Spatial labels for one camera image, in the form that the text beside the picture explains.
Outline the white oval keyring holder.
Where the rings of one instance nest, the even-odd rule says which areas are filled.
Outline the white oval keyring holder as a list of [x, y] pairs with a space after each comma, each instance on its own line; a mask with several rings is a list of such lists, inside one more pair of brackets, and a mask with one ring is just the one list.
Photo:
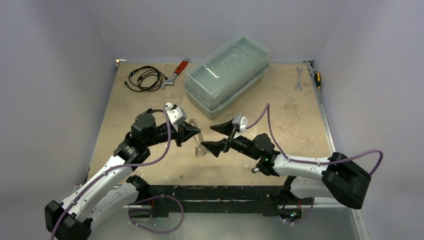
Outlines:
[[[195, 118], [190, 118], [189, 124], [200, 129], [200, 131], [202, 130], [202, 127], [198, 126], [198, 122]], [[204, 141], [204, 138], [201, 132], [194, 136], [194, 140], [196, 142], [196, 147], [195, 147], [196, 157], [205, 156], [206, 154], [209, 153], [209, 150], [201, 144], [201, 142]]]

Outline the silver key with black tag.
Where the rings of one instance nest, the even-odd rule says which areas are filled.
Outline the silver key with black tag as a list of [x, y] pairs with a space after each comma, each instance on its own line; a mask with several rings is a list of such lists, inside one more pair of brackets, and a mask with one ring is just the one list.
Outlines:
[[256, 173], [259, 173], [261, 170], [258, 168], [258, 167], [254, 167], [254, 168], [252, 168], [251, 169], [251, 172], [253, 173], [253, 174], [256, 174]]

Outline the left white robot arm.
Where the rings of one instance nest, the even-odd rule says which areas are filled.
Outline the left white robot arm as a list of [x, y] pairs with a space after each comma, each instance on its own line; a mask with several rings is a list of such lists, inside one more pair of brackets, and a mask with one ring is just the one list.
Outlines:
[[[150, 194], [150, 185], [138, 175], [130, 175], [138, 167], [161, 161], [168, 153], [171, 141], [178, 147], [201, 133], [201, 129], [186, 122], [181, 108], [162, 111], [165, 122], [156, 124], [153, 110], [135, 118], [130, 131], [114, 150], [103, 167], [79, 189], [62, 201], [52, 200], [44, 208], [46, 229], [50, 239], [86, 240], [92, 225], [100, 223], [125, 205], [153, 204], [157, 199], [170, 199], [182, 204], [173, 196]], [[166, 144], [162, 155], [150, 163], [150, 147]]]

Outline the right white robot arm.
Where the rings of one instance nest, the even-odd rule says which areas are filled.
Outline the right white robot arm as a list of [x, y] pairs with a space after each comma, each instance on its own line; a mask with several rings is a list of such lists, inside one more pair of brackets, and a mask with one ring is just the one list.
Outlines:
[[211, 130], [225, 135], [219, 141], [202, 141], [201, 145], [215, 157], [235, 150], [257, 163], [253, 173], [285, 177], [280, 196], [288, 204], [304, 198], [332, 198], [340, 204], [361, 209], [372, 179], [370, 173], [340, 153], [328, 157], [284, 156], [275, 149], [267, 133], [249, 139], [241, 125], [228, 121], [213, 125]]

